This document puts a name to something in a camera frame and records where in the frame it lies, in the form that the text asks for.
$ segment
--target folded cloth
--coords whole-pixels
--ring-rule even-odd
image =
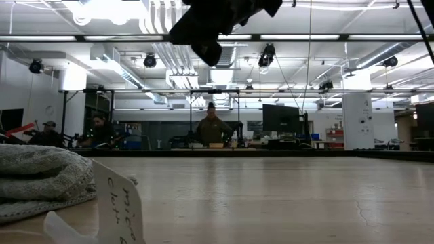
[[[0,224],[96,197],[92,162],[48,146],[0,144]]]

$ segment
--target baseball cap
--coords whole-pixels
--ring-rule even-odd
[[[51,126],[51,127],[55,127],[56,123],[54,121],[47,121],[45,123],[43,123],[43,125],[47,125],[47,126]]]

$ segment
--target man in olive jacket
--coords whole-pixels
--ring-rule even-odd
[[[216,107],[208,104],[207,116],[197,126],[197,135],[204,146],[210,143],[222,143],[222,133],[230,134],[232,129],[216,116]]]

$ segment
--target handwritten paper tag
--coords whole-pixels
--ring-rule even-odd
[[[104,244],[145,244],[142,201],[133,182],[115,171],[93,162],[100,230]]]

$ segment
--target person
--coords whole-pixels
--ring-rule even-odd
[[[207,116],[197,126],[197,135],[204,146],[210,143],[222,143],[222,133],[230,134],[232,129],[216,115],[216,107],[208,104]]]
[[[28,141],[29,144],[41,146],[56,146],[63,148],[63,137],[55,131],[56,123],[47,121],[43,124],[43,131],[30,131],[32,138]]]
[[[92,116],[94,122],[91,137],[85,140],[79,141],[79,146],[97,146],[99,144],[107,143],[113,146],[115,141],[113,139],[115,131],[110,122],[107,121],[103,114],[97,113]]]

